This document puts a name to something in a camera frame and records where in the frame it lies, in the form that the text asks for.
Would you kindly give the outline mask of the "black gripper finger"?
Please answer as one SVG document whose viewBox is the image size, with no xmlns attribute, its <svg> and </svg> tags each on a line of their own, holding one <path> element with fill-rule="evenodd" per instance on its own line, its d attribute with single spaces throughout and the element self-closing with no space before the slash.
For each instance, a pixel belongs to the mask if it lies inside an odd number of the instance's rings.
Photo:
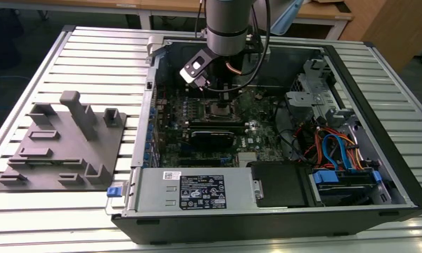
<svg viewBox="0 0 422 253">
<path fill-rule="evenodd" d="M 232 103 L 232 93 L 230 92 L 221 92 L 220 93 L 220 101 L 218 101 L 218 107 L 226 108 Z"/>
</svg>

